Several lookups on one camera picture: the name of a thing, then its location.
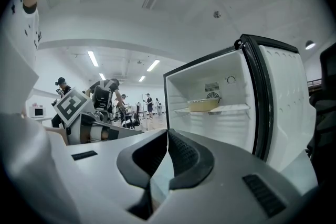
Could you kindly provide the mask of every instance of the black chair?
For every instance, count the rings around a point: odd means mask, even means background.
[[[320,62],[322,91],[309,100],[317,118],[313,139],[307,146],[319,184],[336,165],[336,43],[321,53]]]
[[[140,119],[139,119],[139,110],[140,110],[140,106],[137,105],[137,111],[134,114],[134,120],[132,120],[132,115],[130,114],[124,114],[122,111],[120,111],[120,118],[121,118],[121,126],[124,128],[129,128],[129,129],[135,129],[136,126],[140,125]]]

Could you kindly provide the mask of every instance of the refrigerator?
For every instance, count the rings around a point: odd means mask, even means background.
[[[306,149],[316,111],[296,47],[241,35],[226,49],[164,75],[167,128],[245,149],[277,171]],[[190,112],[187,102],[218,98],[218,107]]]

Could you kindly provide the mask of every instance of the refrigerator fan vent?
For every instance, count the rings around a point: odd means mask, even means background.
[[[219,84],[218,82],[213,82],[205,85],[205,91],[206,92],[212,92],[212,91],[218,91],[219,90]]]
[[[221,98],[220,96],[219,96],[219,94],[218,93],[216,93],[216,92],[211,92],[211,93],[208,93],[208,95],[206,96],[206,98],[207,99],[211,99],[211,98]]]
[[[221,115],[222,111],[208,112],[209,115]]]

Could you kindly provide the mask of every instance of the refrigerator shelf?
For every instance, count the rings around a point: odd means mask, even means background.
[[[197,112],[197,111],[190,111],[189,108],[184,109],[177,109],[174,110],[177,113],[190,113],[192,115],[202,115],[204,113],[208,113],[209,115],[221,115],[224,112],[227,111],[238,111],[238,110],[249,110],[250,106],[247,104],[232,104],[232,105],[220,105],[219,107],[215,109],[211,109],[210,111],[204,111],[204,112]]]

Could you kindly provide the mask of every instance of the microwave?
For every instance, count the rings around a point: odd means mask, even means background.
[[[41,108],[39,106],[29,107],[29,117],[31,118],[44,118],[46,116],[46,108]]]

